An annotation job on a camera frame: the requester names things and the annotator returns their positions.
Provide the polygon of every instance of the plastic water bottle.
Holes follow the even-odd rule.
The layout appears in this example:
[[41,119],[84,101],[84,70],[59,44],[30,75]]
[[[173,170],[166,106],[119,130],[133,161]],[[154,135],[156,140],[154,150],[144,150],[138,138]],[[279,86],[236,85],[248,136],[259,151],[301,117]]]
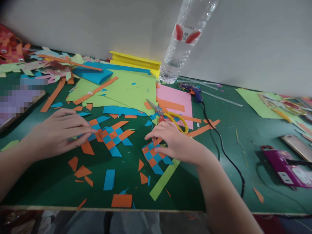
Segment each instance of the plastic water bottle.
[[219,0],[183,0],[167,53],[160,67],[160,80],[173,84],[196,45]]

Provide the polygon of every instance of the left hand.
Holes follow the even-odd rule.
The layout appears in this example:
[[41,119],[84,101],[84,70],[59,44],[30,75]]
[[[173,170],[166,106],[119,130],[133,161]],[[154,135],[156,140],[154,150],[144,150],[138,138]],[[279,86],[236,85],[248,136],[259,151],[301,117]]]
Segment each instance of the left hand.
[[[31,155],[33,162],[51,158],[79,147],[87,138],[96,133],[89,123],[71,109],[59,109],[25,136],[18,147]],[[82,135],[76,140],[72,137]]]

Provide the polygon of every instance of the hand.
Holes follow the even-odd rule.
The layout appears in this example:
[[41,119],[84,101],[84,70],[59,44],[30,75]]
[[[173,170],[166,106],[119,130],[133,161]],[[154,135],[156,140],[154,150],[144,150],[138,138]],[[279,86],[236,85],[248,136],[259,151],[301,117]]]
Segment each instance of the hand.
[[[89,123],[71,109],[59,109],[25,136],[18,147],[26,150],[33,162],[51,158],[76,148],[87,140],[92,129]],[[76,140],[72,137],[83,134]]]
[[173,122],[162,121],[144,138],[148,140],[162,138],[168,147],[157,147],[156,152],[168,155],[183,162],[200,165],[213,153],[198,141],[180,132]]

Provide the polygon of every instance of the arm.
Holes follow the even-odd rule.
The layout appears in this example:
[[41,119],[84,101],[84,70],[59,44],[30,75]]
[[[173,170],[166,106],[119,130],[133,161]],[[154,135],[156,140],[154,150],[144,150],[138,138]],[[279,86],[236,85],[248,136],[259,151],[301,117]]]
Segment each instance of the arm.
[[177,130],[171,122],[161,122],[145,139],[164,139],[167,148],[156,152],[197,166],[212,233],[262,233],[244,201],[215,155],[205,146]]
[[[60,109],[33,128],[17,145],[0,153],[0,201],[34,162],[82,145],[91,133],[88,122],[70,109]],[[82,135],[80,138],[68,139]]]

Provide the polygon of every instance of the power cord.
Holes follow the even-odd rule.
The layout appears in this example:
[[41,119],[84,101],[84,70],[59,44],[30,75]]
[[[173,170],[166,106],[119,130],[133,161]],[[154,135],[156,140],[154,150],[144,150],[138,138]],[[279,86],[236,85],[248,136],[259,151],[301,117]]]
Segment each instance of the power cord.
[[224,153],[224,155],[226,156],[226,158],[230,161],[230,163],[232,163],[232,165],[235,167],[235,169],[237,170],[238,174],[240,175],[240,178],[241,178],[241,198],[244,197],[244,193],[245,193],[245,179],[243,177],[243,175],[241,174],[241,171],[238,169],[238,167],[232,162],[232,160],[228,157],[228,155],[226,154],[226,152],[224,151],[224,147],[223,147],[223,140],[222,140],[222,137],[220,135],[220,133],[214,128],[214,126],[212,125],[212,123],[210,122],[210,120],[208,119],[207,117],[207,114],[206,114],[206,106],[205,106],[205,103],[202,101],[201,102],[202,105],[204,106],[204,116],[206,118],[206,120],[208,121],[209,125],[212,127],[213,130],[215,130],[215,132],[219,135],[219,138],[220,138],[220,141],[221,141],[221,149],[222,149],[222,152]]

